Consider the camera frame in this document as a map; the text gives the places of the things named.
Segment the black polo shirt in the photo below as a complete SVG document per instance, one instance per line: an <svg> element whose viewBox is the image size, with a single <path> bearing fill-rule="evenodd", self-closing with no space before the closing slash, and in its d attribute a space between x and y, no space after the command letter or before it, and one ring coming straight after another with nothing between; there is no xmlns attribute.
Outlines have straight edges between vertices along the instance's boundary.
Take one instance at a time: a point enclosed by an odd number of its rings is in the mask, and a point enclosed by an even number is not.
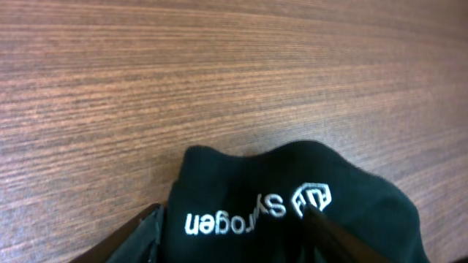
<svg viewBox="0 0 468 263"><path fill-rule="evenodd" d="M167 204L144 218L112 262L302 262L303 210L392 262L426 262L418 210L389 181L315 141L257 156L186 150Z"/></svg>

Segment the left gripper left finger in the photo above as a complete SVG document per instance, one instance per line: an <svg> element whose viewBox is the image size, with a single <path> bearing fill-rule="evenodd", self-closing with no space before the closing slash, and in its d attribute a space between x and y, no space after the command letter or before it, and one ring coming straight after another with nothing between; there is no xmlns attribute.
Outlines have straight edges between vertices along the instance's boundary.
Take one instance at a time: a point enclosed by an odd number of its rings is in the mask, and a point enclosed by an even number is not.
<svg viewBox="0 0 468 263"><path fill-rule="evenodd" d="M152 204L72 263L161 262L165 208Z"/></svg>

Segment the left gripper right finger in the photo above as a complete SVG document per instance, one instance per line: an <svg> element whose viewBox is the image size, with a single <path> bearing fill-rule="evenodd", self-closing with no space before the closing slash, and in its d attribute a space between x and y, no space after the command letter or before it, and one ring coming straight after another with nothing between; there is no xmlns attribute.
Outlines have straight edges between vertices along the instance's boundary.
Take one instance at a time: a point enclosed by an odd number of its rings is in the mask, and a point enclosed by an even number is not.
<svg viewBox="0 0 468 263"><path fill-rule="evenodd" d="M312 205L303 209L302 227L305 262L390 262Z"/></svg>

